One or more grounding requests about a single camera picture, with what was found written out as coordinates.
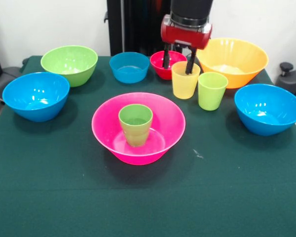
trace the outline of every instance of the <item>white wall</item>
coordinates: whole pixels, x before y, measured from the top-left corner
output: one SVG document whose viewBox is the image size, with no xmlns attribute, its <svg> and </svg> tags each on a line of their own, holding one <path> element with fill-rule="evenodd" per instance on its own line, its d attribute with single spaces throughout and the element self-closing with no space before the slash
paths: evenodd
<svg viewBox="0 0 296 237">
<path fill-rule="evenodd" d="M 0 0 L 2 65 L 21 65 L 26 57 L 65 44 L 109 55 L 106 10 L 106 0 Z M 262 47 L 272 79 L 282 61 L 296 68 L 296 0 L 214 0 L 210 21 L 213 38 L 240 38 Z"/>
<path fill-rule="evenodd" d="M 0 62 L 21 66 L 31 55 L 79 44 L 110 54 L 106 0 L 0 0 Z"/>
<path fill-rule="evenodd" d="M 239 38 L 266 51 L 273 81 L 281 62 L 296 69 L 296 0 L 214 0 L 210 17 L 213 38 Z"/>
</svg>

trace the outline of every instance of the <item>blue bowl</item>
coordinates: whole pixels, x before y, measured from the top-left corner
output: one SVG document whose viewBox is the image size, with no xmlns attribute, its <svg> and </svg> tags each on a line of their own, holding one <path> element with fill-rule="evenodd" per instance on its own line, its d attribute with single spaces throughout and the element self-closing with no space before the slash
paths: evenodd
<svg viewBox="0 0 296 237">
<path fill-rule="evenodd" d="M 241 121 L 257 135 L 280 133 L 296 122 L 296 96 L 274 85 L 247 85 L 235 94 L 235 104 Z"/>
<path fill-rule="evenodd" d="M 44 122 L 58 115 L 69 89 L 69 82 L 61 75 L 32 73 L 10 82 L 2 97 L 18 115 L 34 122 Z"/>
<path fill-rule="evenodd" d="M 119 53 L 110 60 L 114 77 L 127 84 L 143 80 L 147 75 L 149 64 L 148 57 L 135 52 Z"/>
</svg>

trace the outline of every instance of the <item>orange bowl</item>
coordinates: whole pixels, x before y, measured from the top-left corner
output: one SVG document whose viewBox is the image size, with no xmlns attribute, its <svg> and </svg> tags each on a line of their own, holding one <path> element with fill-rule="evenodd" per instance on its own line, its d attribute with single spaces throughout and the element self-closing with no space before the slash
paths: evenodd
<svg viewBox="0 0 296 237">
<path fill-rule="evenodd" d="M 227 88 L 240 88 L 268 64 L 266 52 L 253 43 L 231 38 L 209 40 L 196 53 L 204 72 L 216 72 L 228 78 Z"/>
</svg>

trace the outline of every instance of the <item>cup rim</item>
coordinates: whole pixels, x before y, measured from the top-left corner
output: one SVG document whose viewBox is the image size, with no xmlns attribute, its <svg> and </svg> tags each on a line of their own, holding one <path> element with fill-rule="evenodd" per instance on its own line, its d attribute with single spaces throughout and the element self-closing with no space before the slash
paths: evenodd
<svg viewBox="0 0 296 237">
<path fill-rule="evenodd" d="M 217 75 L 217 76 L 220 76 L 221 78 L 224 78 L 226 83 L 221 86 L 221 87 L 210 87 L 210 86 L 206 86 L 204 85 L 202 82 L 201 82 L 201 79 L 202 79 L 202 75 L 208 75 L 208 74 L 214 74 L 214 75 Z M 216 72 L 207 72 L 207 73 L 202 73 L 199 77 L 198 77 L 198 83 L 201 84 L 203 87 L 207 88 L 207 89 L 211 89 L 211 90 L 220 90 L 220 89 L 223 89 L 223 88 L 226 88 L 228 86 L 228 78 L 225 77 L 223 74 L 220 74 L 220 73 L 216 73 Z"/>
<path fill-rule="evenodd" d="M 187 61 L 180 61 L 180 62 L 176 62 L 175 64 L 173 64 L 172 67 L 171 67 L 171 72 L 174 73 L 174 74 L 176 74 L 176 75 L 182 76 L 182 75 L 178 74 L 177 72 L 175 72 L 175 70 L 173 68 L 175 68 L 176 65 L 183 64 L 183 63 L 186 63 L 187 64 Z M 197 66 L 198 73 L 195 73 L 195 74 L 192 73 L 192 74 L 189 74 L 189 75 L 184 75 L 183 77 L 194 77 L 196 75 L 199 75 L 200 72 L 201 72 L 201 68 L 196 63 L 194 63 L 193 68 L 195 66 Z"/>
<path fill-rule="evenodd" d="M 126 107 L 128 107 L 128 106 L 133 106 L 133 105 L 140 105 L 140 106 L 143 106 L 143 107 L 148 108 L 149 111 L 150 111 L 150 113 L 151 113 L 150 119 L 149 119 L 147 122 L 145 122 L 145 123 L 143 123 L 143 124 L 138 124 L 138 125 L 132 125 L 132 124 L 129 124 L 129 123 L 124 122 L 124 121 L 121 119 L 121 117 L 120 117 L 120 113 L 121 113 L 121 111 L 122 111 L 123 109 L 125 109 Z M 143 104 L 129 104 L 129 105 L 125 105 L 125 106 L 124 106 L 123 108 L 121 108 L 121 109 L 119 110 L 119 112 L 118 112 L 118 119 L 119 119 L 119 121 L 122 122 L 123 124 L 127 125 L 127 126 L 132 126 L 132 127 L 138 127 L 138 126 L 147 125 L 147 124 L 149 124 L 149 123 L 152 121 L 152 117 L 153 117 L 153 112 L 152 112 L 151 108 L 149 108 L 148 106 L 143 105 Z"/>
</svg>

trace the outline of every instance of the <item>plastic bowl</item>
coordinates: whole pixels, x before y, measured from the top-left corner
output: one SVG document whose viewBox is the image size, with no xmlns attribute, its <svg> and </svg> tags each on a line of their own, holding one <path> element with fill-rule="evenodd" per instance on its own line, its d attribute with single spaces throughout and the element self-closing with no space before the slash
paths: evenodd
<svg viewBox="0 0 296 237">
<path fill-rule="evenodd" d="M 119 53 L 111 58 L 110 67 L 118 81 L 127 84 L 137 83 L 146 77 L 149 59 L 141 53 Z"/>
<path fill-rule="evenodd" d="M 227 77 L 227 88 L 240 88 L 251 81 L 268 64 L 266 52 L 240 39 L 211 39 L 204 50 L 197 51 L 204 72 Z"/>
<path fill-rule="evenodd" d="M 40 64 L 46 71 L 64 76 L 71 87 L 76 87 L 89 80 L 97 62 L 98 55 L 91 48 L 69 45 L 47 52 Z"/>
<path fill-rule="evenodd" d="M 267 84 L 252 84 L 235 94 L 238 115 L 244 125 L 261 136 L 280 133 L 296 122 L 296 97 Z"/>
<path fill-rule="evenodd" d="M 126 105 L 143 104 L 153 112 L 146 143 L 132 147 L 126 143 L 118 113 Z M 92 131 L 96 139 L 121 161 L 144 165 L 160 159 L 182 137 L 185 117 L 171 100 L 160 95 L 134 92 L 118 95 L 104 102 L 94 113 Z"/>
<path fill-rule="evenodd" d="M 44 122 L 58 115 L 69 89 L 69 82 L 61 75 L 32 73 L 10 82 L 2 97 L 18 115 L 34 122 Z"/>
<path fill-rule="evenodd" d="M 156 52 L 150 57 L 150 63 L 158 76 L 160 76 L 164 80 L 171 80 L 172 78 L 172 73 L 171 73 L 171 68 L 172 65 L 180 62 L 180 61 L 187 61 L 186 57 L 178 53 L 176 51 L 169 51 L 169 56 L 170 56 L 170 61 L 169 61 L 169 68 L 164 69 L 162 67 L 163 64 L 163 55 L 164 51 Z"/>
</svg>

